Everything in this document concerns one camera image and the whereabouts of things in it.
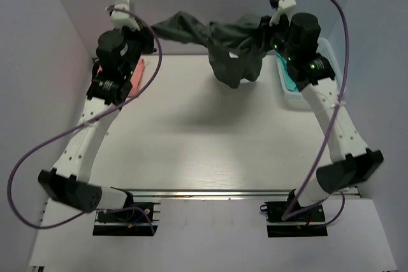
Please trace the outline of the dark grey t-shirt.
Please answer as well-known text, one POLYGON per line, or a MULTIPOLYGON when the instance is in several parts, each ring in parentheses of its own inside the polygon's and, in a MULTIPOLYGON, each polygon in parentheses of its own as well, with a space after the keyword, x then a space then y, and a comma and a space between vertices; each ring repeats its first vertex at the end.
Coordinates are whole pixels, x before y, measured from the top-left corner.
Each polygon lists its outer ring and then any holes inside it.
POLYGON ((161 39, 205 47, 214 76, 236 89, 242 80, 255 82, 260 75, 266 56, 256 37, 260 23, 259 15, 249 13, 233 23, 204 24, 192 14, 180 11, 152 28, 161 39))

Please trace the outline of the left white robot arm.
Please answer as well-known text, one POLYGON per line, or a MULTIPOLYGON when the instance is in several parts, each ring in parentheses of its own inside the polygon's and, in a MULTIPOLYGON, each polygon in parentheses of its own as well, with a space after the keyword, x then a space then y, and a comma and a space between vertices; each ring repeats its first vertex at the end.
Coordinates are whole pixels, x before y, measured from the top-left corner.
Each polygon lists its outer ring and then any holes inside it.
POLYGON ((125 190, 89 183, 92 165, 106 133, 131 89, 131 77, 143 54, 154 50, 154 38, 147 29, 128 27, 104 32, 98 39, 97 63, 79 125, 51 170, 42 170, 38 181, 55 202, 90 213, 112 210, 120 220, 135 212, 125 190))

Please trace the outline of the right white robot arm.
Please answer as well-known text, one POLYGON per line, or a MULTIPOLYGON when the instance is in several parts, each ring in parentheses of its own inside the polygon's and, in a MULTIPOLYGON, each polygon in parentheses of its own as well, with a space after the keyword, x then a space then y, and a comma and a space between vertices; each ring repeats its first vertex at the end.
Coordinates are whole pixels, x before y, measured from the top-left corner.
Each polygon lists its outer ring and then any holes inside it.
POLYGON ((261 18, 257 41, 263 51, 276 51, 286 61, 286 70, 299 93, 308 102, 321 130, 323 148, 329 151, 331 163, 313 163, 308 181, 288 197, 288 212, 295 220, 303 220, 311 206, 339 190, 366 182, 383 163, 381 151, 371 150, 351 120, 337 75, 330 61, 318 49, 320 26, 310 13, 297 13, 292 18, 281 15, 278 22, 261 18))

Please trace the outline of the folded pink t-shirt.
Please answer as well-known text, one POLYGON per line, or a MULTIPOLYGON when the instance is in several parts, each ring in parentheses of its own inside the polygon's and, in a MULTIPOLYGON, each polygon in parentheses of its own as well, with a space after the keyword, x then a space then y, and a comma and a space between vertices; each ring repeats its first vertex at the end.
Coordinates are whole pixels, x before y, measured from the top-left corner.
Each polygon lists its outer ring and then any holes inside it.
MULTIPOLYGON (((145 61, 143 59, 140 59, 135 67, 135 70, 130 76, 129 82, 131 88, 128 91, 127 97, 135 96, 137 92, 140 90, 140 84, 143 77, 144 69, 145 61)), ((122 91, 123 86, 121 82, 111 80, 109 79, 109 77, 104 75, 102 67, 99 65, 98 59, 96 59, 92 67, 92 78, 90 85, 94 83, 94 79, 96 79, 97 86, 101 87, 102 90, 107 91, 109 95, 117 98, 121 98, 124 95, 124 92, 122 91)))

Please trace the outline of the teal t-shirt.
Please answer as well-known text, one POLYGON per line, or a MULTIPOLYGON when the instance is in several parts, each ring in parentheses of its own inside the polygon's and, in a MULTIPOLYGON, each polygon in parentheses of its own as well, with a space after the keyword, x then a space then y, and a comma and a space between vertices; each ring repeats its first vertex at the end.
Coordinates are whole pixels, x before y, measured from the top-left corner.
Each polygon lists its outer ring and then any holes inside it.
POLYGON ((287 60, 283 58, 279 53, 276 53, 276 56, 280 60, 282 77, 284 80, 284 86, 286 90, 290 92, 299 92, 295 82, 292 81, 292 79, 290 78, 288 74, 287 60))

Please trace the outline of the white plastic basket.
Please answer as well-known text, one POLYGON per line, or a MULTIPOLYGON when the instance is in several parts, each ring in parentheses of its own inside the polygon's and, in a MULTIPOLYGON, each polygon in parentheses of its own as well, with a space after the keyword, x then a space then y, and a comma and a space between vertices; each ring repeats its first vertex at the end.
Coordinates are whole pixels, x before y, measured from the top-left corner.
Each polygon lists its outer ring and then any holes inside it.
MULTIPOLYGON (((329 64, 331 65, 334 73, 335 73, 335 79, 334 81, 331 81, 331 96, 334 96, 334 83, 336 83, 337 86, 337 92, 340 91, 341 86, 342 86, 342 81, 343 81, 343 74, 342 71, 340 70, 339 63, 336 59, 335 53, 332 49, 332 46, 330 45, 330 42, 323 37, 318 38, 318 46, 317 46, 317 52, 321 54, 323 57, 325 57, 329 64)), ((313 100, 316 100, 316 98, 312 98, 312 96, 316 96, 317 91, 311 89, 311 85, 308 87, 304 88, 302 92, 290 92, 286 90, 284 86, 284 80, 282 77, 282 71, 281 71, 281 63, 278 58, 276 58, 276 63, 277 63, 277 71, 279 74, 279 80, 280 84, 282 87, 283 91, 283 97, 284 100, 287 104, 287 106, 296 111, 313 111, 314 107, 310 106, 310 102, 313 102, 313 100)))

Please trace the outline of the aluminium rail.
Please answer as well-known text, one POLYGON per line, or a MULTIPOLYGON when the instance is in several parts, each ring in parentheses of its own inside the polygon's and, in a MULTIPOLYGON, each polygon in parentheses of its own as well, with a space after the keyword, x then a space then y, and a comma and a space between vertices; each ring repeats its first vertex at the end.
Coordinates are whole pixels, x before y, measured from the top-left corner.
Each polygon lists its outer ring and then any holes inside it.
POLYGON ((283 197, 289 190, 273 189, 128 189, 134 197, 157 198, 252 198, 252 197, 283 197))

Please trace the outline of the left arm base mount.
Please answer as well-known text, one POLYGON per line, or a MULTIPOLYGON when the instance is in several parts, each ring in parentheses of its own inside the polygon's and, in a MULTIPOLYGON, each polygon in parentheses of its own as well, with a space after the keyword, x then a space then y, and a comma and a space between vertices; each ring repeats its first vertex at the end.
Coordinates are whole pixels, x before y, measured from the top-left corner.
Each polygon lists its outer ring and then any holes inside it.
POLYGON ((160 202, 126 191, 125 210, 96 213, 93 236, 153 237, 159 226, 160 202))

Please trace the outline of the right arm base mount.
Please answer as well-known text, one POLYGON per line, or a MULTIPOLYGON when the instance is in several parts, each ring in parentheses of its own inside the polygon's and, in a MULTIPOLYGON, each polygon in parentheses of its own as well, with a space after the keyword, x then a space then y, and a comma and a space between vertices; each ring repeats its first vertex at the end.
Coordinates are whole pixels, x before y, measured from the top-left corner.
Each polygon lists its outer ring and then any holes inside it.
POLYGON ((259 210, 266 215, 266 229, 269 238, 309 238, 326 237, 326 217, 323 206, 316 205, 306 212, 287 220, 282 216, 295 198, 295 191, 288 194, 285 201, 269 201, 263 203, 259 210))

